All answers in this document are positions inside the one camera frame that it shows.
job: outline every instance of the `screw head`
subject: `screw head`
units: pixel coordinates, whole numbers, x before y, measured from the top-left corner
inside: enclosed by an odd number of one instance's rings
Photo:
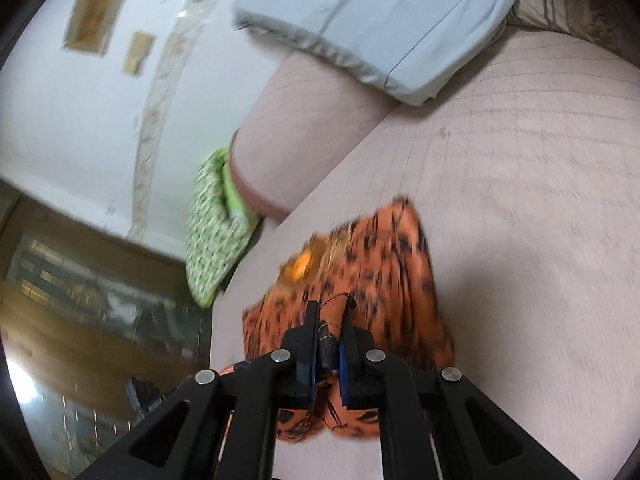
[[[367,359],[372,363],[379,363],[380,361],[384,361],[385,358],[386,354],[379,348],[373,348],[367,352]]]
[[[196,382],[198,384],[209,384],[216,378],[216,373],[213,370],[200,370],[196,374]]]
[[[445,381],[449,381],[450,383],[457,383],[460,379],[462,379],[462,372],[453,366],[449,368],[445,368],[442,371],[442,378]]]
[[[283,363],[284,361],[288,361],[291,357],[291,352],[286,348],[278,348],[271,352],[271,359],[276,361],[277,363]]]

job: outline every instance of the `orange leopard print cloth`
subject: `orange leopard print cloth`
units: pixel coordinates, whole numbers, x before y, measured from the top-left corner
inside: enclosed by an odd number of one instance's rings
[[[282,268],[259,303],[244,312],[248,361],[280,347],[303,324],[307,301],[318,301],[322,380],[311,410],[280,410],[278,438],[298,442],[328,428],[345,436],[378,436],[377,410],[347,410],[338,386],[338,341],[347,294],[354,326],[414,368],[453,365],[454,346],[436,303],[427,240],[413,204],[398,197],[372,216],[314,235]],[[247,365],[228,367],[223,373]]]

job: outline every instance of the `green patterned cushion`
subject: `green patterned cushion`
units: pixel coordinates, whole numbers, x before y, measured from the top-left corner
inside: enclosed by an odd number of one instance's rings
[[[257,222],[231,182],[228,148],[216,150],[198,170],[187,223],[187,281],[200,306],[211,305]]]

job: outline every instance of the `white wall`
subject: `white wall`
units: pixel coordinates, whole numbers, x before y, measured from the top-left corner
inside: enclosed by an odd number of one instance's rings
[[[154,172],[143,244],[183,256],[198,167],[228,145],[289,49],[232,27],[220,0],[191,53],[167,114]]]
[[[162,134],[142,243],[184,256],[198,165],[250,110],[283,47],[234,31],[221,0],[185,67]],[[0,178],[73,218],[125,237],[138,133],[162,47],[185,0],[125,0],[105,57],[62,49],[75,0],[48,0],[0,73]],[[158,38],[142,76],[122,73],[136,30]]]

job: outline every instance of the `pillow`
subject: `pillow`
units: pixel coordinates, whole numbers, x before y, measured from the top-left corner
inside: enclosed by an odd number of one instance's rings
[[[420,106],[500,35],[514,1],[237,0],[236,22]]]
[[[258,223],[235,190],[227,162],[228,149],[221,148],[200,166],[189,209],[187,282],[201,307],[211,305]]]

